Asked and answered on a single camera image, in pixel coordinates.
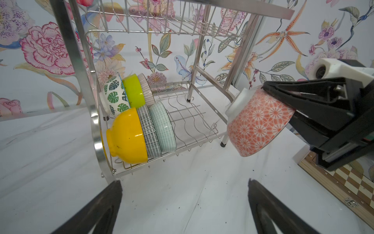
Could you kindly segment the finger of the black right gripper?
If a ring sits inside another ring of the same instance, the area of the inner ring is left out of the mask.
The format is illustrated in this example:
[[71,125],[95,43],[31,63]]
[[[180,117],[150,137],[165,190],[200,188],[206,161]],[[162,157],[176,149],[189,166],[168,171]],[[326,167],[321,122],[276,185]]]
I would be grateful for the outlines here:
[[362,82],[347,78],[263,84],[269,95],[330,131],[340,130],[355,118],[355,102],[362,89]]
[[303,137],[310,146],[322,146],[330,131],[300,112],[295,112],[289,124]]

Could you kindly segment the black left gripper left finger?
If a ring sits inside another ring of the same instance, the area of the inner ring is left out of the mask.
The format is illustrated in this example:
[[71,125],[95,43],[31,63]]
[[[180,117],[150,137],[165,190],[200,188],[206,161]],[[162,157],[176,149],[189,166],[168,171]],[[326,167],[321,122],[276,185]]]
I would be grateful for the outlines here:
[[53,233],[111,234],[119,212],[122,191],[119,180],[112,182]]

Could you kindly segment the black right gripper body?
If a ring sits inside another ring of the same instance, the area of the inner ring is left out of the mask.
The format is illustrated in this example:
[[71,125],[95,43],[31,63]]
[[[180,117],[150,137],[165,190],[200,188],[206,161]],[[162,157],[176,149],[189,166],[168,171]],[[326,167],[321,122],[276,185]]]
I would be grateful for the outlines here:
[[336,170],[358,158],[374,156],[374,82],[361,90],[356,102],[357,115],[346,127],[323,145],[328,152],[318,151],[316,163]]

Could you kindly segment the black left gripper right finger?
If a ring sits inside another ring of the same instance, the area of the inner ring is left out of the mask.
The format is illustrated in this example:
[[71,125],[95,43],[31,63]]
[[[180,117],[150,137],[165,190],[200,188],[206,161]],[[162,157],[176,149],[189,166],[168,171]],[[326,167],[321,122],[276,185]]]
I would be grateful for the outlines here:
[[259,234],[317,234],[258,181],[248,181],[248,201]]

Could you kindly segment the black white patterned bowl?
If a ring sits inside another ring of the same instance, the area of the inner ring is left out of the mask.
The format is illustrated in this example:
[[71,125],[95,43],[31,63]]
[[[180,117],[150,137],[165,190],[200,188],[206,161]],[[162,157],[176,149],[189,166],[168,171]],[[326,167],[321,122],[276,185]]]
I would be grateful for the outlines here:
[[275,139],[295,112],[261,86],[243,89],[225,112],[229,140],[240,156],[252,156]]

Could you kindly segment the yellow plastic bowl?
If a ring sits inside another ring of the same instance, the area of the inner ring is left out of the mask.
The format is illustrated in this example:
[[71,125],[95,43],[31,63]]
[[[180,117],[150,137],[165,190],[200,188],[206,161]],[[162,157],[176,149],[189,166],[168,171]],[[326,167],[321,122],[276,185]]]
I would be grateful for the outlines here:
[[148,161],[141,122],[135,108],[118,115],[106,131],[106,137],[112,157],[119,157],[128,164]]

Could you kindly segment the dark blue floral bowl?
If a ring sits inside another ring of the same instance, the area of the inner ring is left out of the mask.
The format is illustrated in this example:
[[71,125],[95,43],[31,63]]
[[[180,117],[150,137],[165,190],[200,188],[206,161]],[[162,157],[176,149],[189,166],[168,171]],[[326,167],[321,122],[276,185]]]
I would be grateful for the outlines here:
[[143,105],[136,110],[143,131],[148,159],[160,158],[162,151],[149,109],[147,105]]

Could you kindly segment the pale green celadon bowl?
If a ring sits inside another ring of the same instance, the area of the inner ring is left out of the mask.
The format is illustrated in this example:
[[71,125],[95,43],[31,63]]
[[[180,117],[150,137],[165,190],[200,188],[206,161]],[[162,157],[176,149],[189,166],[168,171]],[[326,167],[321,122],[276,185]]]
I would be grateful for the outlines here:
[[161,101],[149,108],[162,153],[176,151],[177,144],[168,113]]

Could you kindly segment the green leaf pattern bowl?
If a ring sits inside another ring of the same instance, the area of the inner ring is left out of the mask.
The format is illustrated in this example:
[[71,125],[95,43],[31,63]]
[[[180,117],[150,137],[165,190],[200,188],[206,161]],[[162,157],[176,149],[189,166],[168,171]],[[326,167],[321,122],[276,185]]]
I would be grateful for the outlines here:
[[117,117],[131,108],[119,73],[107,80],[99,96],[105,112],[112,117]]

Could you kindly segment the lime green plastic bowl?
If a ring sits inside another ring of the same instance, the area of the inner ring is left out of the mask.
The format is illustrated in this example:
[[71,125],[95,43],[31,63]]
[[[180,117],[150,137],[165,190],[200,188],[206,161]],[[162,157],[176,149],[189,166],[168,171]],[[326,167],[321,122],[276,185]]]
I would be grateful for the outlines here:
[[123,80],[124,88],[131,108],[139,108],[146,104],[140,81],[136,74]]

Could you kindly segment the pink striped bowl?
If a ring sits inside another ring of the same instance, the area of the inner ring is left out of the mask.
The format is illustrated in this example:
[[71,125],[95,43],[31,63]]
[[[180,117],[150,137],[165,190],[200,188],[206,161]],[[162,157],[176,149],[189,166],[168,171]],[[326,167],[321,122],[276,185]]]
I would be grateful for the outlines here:
[[142,91],[143,91],[145,104],[147,105],[147,107],[151,107],[152,105],[155,104],[155,100],[154,100],[151,88],[150,88],[150,86],[147,82],[147,79],[146,79],[146,77],[144,76],[143,73],[139,74],[137,77],[139,79],[139,82],[140,82],[140,85],[141,85],[141,88],[142,88]]

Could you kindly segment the silver wire dish rack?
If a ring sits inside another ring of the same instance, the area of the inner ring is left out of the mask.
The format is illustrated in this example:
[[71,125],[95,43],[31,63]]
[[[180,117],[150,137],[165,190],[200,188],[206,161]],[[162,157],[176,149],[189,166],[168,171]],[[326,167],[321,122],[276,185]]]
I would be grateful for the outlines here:
[[229,101],[234,95],[229,87],[240,72],[247,69],[254,38],[264,17],[294,19],[294,6],[281,7],[272,1],[92,1],[87,8],[78,1],[50,1],[62,38],[78,79],[82,98],[91,115],[91,131],[101,176],[108,183],[141,168],[141,164],[123,163],[114,167],[106,130],[108,115],[99,93],[108,74],[102,73],[104,52],[112,51],[107,38],[114,29],[110,17],[121,24],[120,33],[130,36],[154,34],[159,45],[148,44],[148,57],[141,61],[144,76],[155,102],[167,99],[167,113],[179,119],[171,123],[176,137],[176,151],[164,153],[162,159],[190,151],[219,138],[221,146],[228,143],[226,131],[216,124],[208,125],[199,110],[202,103],[210,112],[226,122],[219,110],[201,94],[202,88],[214,86]]

